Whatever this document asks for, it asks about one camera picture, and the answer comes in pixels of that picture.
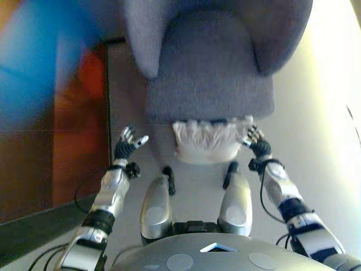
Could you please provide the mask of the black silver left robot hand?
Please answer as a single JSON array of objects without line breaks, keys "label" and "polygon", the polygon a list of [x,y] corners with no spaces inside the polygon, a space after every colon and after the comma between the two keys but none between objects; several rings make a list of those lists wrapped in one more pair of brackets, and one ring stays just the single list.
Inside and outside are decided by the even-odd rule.
[{"label": "black silver left robot hand", "polygon": [[147,135],[135,138],[135,129],[132,126],[124,127],[115,146],[114,159],[129,159],[131,154],[145,145],[148,140]]}]

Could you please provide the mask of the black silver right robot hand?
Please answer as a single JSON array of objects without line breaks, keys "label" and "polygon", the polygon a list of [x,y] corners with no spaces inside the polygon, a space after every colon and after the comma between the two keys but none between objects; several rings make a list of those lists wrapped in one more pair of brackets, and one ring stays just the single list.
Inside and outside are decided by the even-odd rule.
[{"label": "black silver right robot hand", "polygon": [[246,128],[246,134],[243,137],[242,144],[251,149],[256,158],[271,155],[271,146],[266,141],[265,135],[259,127],[252,124]]}]

